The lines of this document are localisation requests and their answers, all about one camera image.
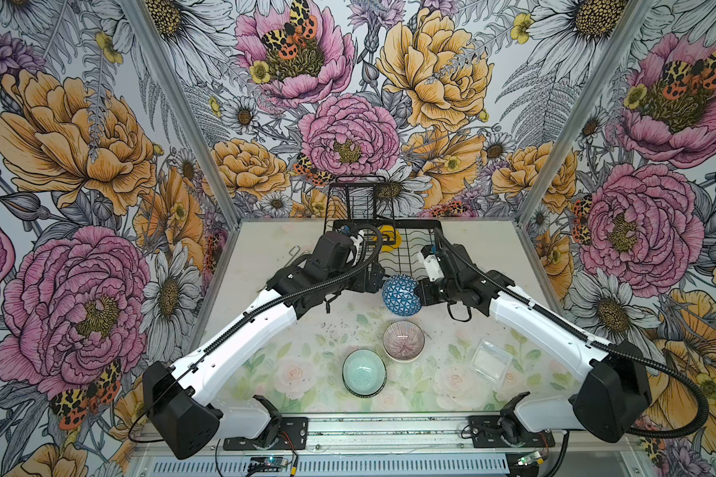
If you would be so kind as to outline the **blue triangle patterned bowl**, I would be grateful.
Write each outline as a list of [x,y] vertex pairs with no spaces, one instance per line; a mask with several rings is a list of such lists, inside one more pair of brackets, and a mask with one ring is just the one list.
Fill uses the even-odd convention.
[[401,317],[411,317],[419,313],[422,302],[416,294],[417,285],[417,280],[405,274],[396,274],[386,279],[382,287],[385,307]]

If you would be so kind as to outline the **yellow bowl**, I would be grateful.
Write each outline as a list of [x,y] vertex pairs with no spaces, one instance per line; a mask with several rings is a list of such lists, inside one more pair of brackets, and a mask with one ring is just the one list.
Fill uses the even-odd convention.
[[382,236],[382,252],[392,252],[392,250],[397,250],[403,240],[400,232],[393,227],[392,225],[383,225],[379,228],[379,231]]

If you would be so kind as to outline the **light green bowl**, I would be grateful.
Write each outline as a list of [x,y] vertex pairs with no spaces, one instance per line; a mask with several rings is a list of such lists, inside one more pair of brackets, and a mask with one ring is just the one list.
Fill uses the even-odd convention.
[[385,387],[386,380],[386,366],[371,350],[356,350],[343,363],[342,381],[346,390],[355,397],[371,398],[378,395]]

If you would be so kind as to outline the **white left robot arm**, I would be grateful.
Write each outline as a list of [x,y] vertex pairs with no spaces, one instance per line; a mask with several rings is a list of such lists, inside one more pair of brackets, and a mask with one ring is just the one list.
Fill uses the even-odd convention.
[[323,234],[312,252],[278,270],[215,337],[172,364],[147,368],[143,415],[175,458],[190,458],[216,438],[262,448],[276,443],[282,415],[270,401],[255,395],[238,405],[214,405],[214,399],[248,359],[310,309],[345,290],[377,292],[384,277],[382,248],[382,233],[373,225]]

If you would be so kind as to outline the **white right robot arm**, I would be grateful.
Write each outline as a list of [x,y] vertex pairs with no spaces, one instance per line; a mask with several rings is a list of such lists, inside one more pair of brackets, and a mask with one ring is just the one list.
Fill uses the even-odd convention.
[[537,345],[579,383],[554,397],[524,392],[501,412],[508,439],[545,430],[587,431],[619,441],[652,402],[642,352],[615,344],[570,323],[530,297],[506,275],[479,270],[460,244],[424,246],[418,254],[427,275],[416,288],[425,306],[463,304],[504,324]]

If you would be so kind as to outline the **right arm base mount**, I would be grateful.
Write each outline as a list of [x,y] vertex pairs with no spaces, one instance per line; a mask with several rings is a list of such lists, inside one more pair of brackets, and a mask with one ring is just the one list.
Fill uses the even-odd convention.
[[470,415],[459,435],[463,439],[470,439],[473,447],[478,449],[553,447],[555,440],[551,431],[529,431],[517,419],[516,406],[528,396],[528,392],[517,395],[499,413]]

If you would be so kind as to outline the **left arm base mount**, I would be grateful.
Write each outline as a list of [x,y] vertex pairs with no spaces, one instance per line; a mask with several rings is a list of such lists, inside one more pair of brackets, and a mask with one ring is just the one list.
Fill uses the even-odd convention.
[[283,415],[260,395],[234,403],[229,411],[219,428],[224,451],[301,451],[306,448],[307,417]]

